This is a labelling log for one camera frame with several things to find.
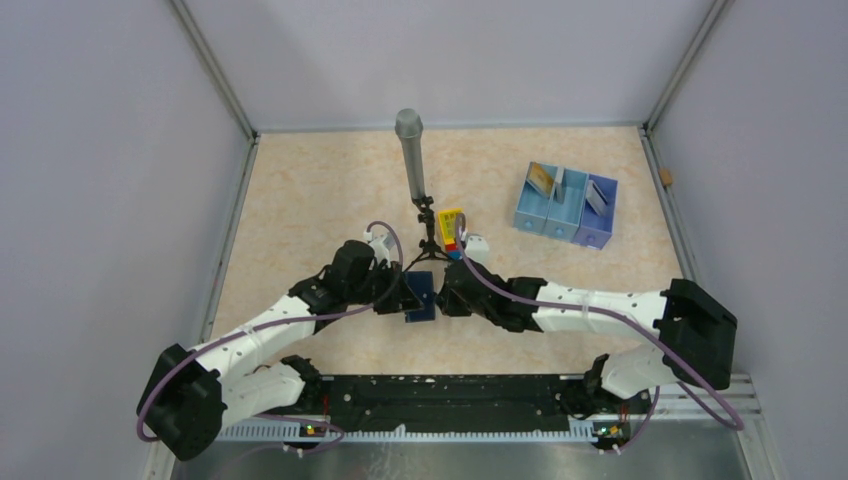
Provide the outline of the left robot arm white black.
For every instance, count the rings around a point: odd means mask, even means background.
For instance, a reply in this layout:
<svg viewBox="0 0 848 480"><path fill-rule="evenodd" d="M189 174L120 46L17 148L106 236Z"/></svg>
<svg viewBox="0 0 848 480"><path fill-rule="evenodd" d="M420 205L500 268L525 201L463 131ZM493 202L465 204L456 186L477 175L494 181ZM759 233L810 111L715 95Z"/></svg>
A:
<svg viewBox="0 0 848 480"><path fill-rule="evenodd" d="M314 335L322 322L372 310L409 309L402 250L390 234L348 240L332 262L253 319L194 347L173 344L158 357L137 407L137 432L180 461L205 451L222 429L277 407L308 413L320 386L283 362L263 364L284 347Z"/></svg>

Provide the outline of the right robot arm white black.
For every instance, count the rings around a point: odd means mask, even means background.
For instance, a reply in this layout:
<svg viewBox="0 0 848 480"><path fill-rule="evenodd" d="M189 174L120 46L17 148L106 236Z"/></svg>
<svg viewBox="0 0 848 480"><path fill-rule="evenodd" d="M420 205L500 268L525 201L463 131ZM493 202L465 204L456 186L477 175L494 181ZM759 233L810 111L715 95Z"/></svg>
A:
<svg viewBox="0 0 848 480"><path fill-rule="evenodd" d="M435 297L449 317L477 314L509 332L588 332L638 346L604 357L586 385L589 404L612 412L626 399L677 382L730 385L738 321L697 283L674 279L649 292L567 287L537 277L502 279L477 262L445 270Z"/></svg>

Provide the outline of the dark blue card holder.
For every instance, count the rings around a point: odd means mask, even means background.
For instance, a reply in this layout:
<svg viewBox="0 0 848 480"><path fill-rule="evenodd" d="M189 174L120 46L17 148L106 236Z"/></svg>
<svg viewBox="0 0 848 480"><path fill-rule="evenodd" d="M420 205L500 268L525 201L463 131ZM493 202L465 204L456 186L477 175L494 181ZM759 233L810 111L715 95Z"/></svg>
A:
<svg viewBox="0 0 848 480"><path fill-rule="evenodd" d="M436 319L434 276L430 271L409 271L405 280L420 306L405 313L407 324L434 321Z"/></svg>

